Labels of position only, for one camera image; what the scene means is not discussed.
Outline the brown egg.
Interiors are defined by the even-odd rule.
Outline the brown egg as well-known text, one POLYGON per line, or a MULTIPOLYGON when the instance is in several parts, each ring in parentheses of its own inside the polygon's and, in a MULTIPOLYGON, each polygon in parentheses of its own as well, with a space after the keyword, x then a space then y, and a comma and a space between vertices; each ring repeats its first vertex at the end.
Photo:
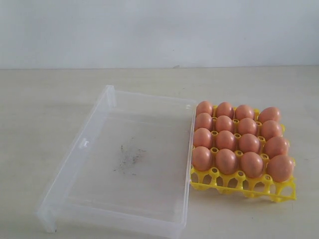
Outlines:
POLYGON ((229 149, 235 151, 236 149, 236 138, 234 134, 227 130, 222 130, 218 133, 215 140, 215 146, 221 149, 229 149))
POLYGON ((217 106, 215 116, 217 118, 220 116, 228 116, 229 118, 233 119, 234 109, 229 102, 222 102, 217 106))
POLYGON ((205 128, 209 131, 213 129, 213 119, 209 113, 200 113, 195 118, 194 130, 205 128))
POLYGON ((195 147, 192 151, 192 166, 198 171, 207 171, 213 165, 210 149, 204 146, 195 147))
POLYGON ((241 135, 244 135, 247 133, 250 133, 252 135, 257 135, 258 128, 257 128, 256 122, 253 119, 243 118, 238 123, 237 131, 241 135))
POLYGON ((281 112, 277 107, 268 107, 260 112, 258 121, 264 123, 268 120, 279 122, 281 120, 281 112))
POLYGON ((221 173, 230 175, 237 171, 238 159, 233 151, 225 148, 217 152, 215 164, 221 173))
POLYGON ((235 118, 242 120, 244 118, 254 119, 254 109, 249 105, 239 105, 235 110, 235 118))
POLYGON ((282 136, 270 138, 263 147, 263 153, 268 155, 270 159, 277 155, 287 155, 289 152, 290 143, 282 136))
POLYGON ((272 137, 283 136, 282 127, 274 120, 265 121, 262 123, 260 136, 262 136, 266 141, 272 137))
POLYGON ((277 155, 269 161, 266 171, 275 182, 285 182, 291 178, 294 166, 290 156, 277 155))
POLYGON ((243 153, 246 153, 246 152, 259 153, 260 141, 255 135, 247 133, 240 137, 238 141, 238 147, 239 147, 239 150, 241 150, 243 153))
POLYGON ((258 178, 263 173, 263 160, 255 152, 246 152, 240 159, 241 169, 249 178, 258 178))
POLYGON ((213 136, 206 128, 198 128, 193 136, 194 147, 203 146, 210 149, 213 146, 213 136))
POLYGON ((215 130, 217 132, 226 130, 226 131, 229 131, 231 133, 234 133, 234 131, 235 131, 234 122, 228 116, 225 116, 225 115, 219 116, 215 122, 215 130))
POLYGON ((196 116, 202 113, 207 113, 212 117, 213 112, 214 112, 213 104, 209 101, 202 101, 196 107, 196 116))

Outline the clear plastic storage box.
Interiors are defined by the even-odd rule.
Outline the clear plastic storage box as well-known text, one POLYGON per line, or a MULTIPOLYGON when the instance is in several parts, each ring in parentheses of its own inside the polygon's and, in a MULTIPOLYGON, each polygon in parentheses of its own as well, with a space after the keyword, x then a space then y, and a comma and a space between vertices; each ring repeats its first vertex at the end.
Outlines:
POLYGON ((107 85, 37 210, 59 218, 176 239, 185 228, 196 101, 107 85))

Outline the yellow plastic egg tray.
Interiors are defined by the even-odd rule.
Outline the yellow plastic egg tray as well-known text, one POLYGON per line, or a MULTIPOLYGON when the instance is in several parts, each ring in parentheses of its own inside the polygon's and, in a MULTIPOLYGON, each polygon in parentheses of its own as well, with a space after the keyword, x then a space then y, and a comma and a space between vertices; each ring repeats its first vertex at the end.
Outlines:
MULTIPOLYGON (((236 149, 233 151, 238 159, 238 167, 237 171, 233 174, 226 175, 219 171, 219 169, 216 167, 215 164, 215 157, 219 149, 215 146, 215 140, 216 136, 219 132, 215 130, 215 122, 217 117, 215 116, 216 108, 217 106, 213 105, 214 112, 213 112, 213 129, 211 131, 211 134, 213 136, 213 146, 210 148, 212 158, 213 158, 213 165, 212 167, 207 171, 198 171, 196 170, 192 164, 190 167, 190 183, 193 188, 196 190, 206 190, 209 188, 216 189, 221 194, 232 194, 232 193, 241 193, 247 198, 258 198, 258 197, 268 197, 270 200, 274 202, 283 202, 288 200, 294 200, 296 198, 296 185, 294 176, 292 174, 291 178, 288 179, 285 182, 275 182, 272 177, 267 174, 267 164, 271 160, 268 155, 263 153, 263 147, 265 143, 267 142, 262 136, 260 136, 260 129, 262 126, 262 123, 258 121, 258 116, 260 112, 257 109, 254 109, 254 121, 257 124, 258 132, 256 137, 260 141, 260 151, 258 155, 263 160, 263 173, 258 178, 249 178, 246 176, 244 171, 241 169, 240 159, 243 156, 243 152, 239 150, 238 147, 238 141, 241 134, 237 131, 237 126, 240 120, 235 118, 235 110, 237 107, 233 106, 234 109, 234 117, 233 122, 235 126, 234 136, 236 138, 236 149)), ((285 132, 285 127, 281 122, 278 122, 283 131, 285 132)), ((192 134, 192 140, 194 136, 195 130, 193 130, 192 134)))

